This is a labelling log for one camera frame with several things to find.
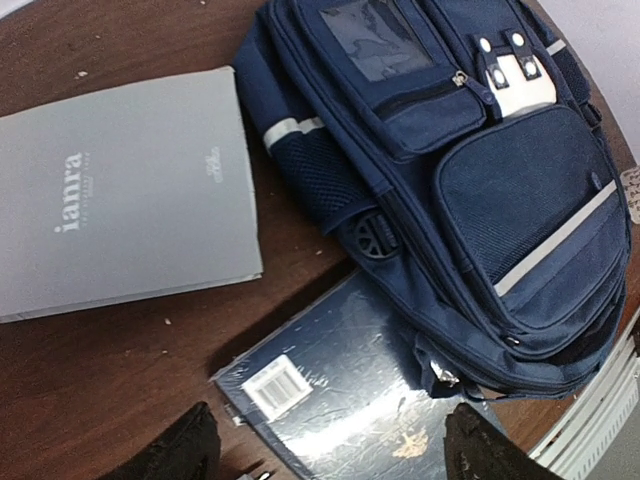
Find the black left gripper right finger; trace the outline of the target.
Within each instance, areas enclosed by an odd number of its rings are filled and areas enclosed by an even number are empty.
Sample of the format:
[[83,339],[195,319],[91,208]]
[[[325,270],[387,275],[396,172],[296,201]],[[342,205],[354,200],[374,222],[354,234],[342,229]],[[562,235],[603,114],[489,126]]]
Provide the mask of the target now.
[[528,457],[468,403],[445,420],[448,479],[550,480],[555,474]]

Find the navy blue student backpack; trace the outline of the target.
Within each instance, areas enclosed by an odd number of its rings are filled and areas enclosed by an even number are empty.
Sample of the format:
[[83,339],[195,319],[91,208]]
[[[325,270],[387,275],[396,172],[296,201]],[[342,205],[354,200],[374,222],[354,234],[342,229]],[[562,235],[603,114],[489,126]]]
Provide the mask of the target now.
[[308,214],[404,319],[435,397],[602,369],[632,221],[590,85],[522,1],[269,1],[233,65]]

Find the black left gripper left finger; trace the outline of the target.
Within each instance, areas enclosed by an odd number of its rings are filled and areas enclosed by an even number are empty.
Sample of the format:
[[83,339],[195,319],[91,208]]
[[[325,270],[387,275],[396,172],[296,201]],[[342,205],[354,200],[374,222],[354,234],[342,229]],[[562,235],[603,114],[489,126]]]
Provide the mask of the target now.
[[143,450],[112,471],[113,479],[216,479],[221,457],[209,405],[195,403]]

